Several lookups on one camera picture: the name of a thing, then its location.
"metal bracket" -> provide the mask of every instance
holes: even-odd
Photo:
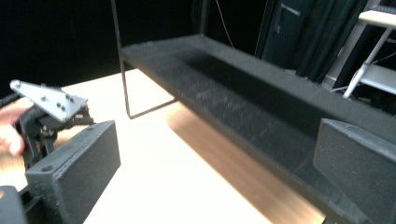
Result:
[[[71,119],[88,101],[87,99],[69,95],[58,89],[19,80],[12,80],[9,86],[17,94],[26,96],[35,105],[62,123]]]

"black padded bar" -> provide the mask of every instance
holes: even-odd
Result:
[[[120,167],[115,122],[84,129],[26,171],[45,223],[83,223]]]
[[[0,223],[28,223],[20,195],[13,186],[0,186]]]
[[[202,35],[148,42],[121,57],[228,136],[336,222],[366,216],[313,165],[320,120],[395,142],[396,121]]]
[[[394,223],[396,145],[359,127],[324,119],[314,164],[374,223]]]

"black curtain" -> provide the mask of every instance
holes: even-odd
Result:
[[[291,62],[297,75],[318,83],[325,78],[367,1],[315,2]]]

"bolt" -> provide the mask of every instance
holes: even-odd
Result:
[[[47,126],[42,127],[40,132],[46,137],[53,136],[55,134],[55,132],[47,128]]]
[[[19,81],[19,80],[17,80],[16,81],[17,82],[17,84],[15,85],[17,88],[20,88],[21,87],[21,82]]]

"dark background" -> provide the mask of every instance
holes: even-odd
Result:
[[[254,54],[265,2],[219,0],[236,48]],[[122,45],[192,35],[194,3],[117,0]],[[207,35],[228,44],[215,1]],[[110,0],[0,1],[0,96],[12,79],[64,86],[119,71]]]

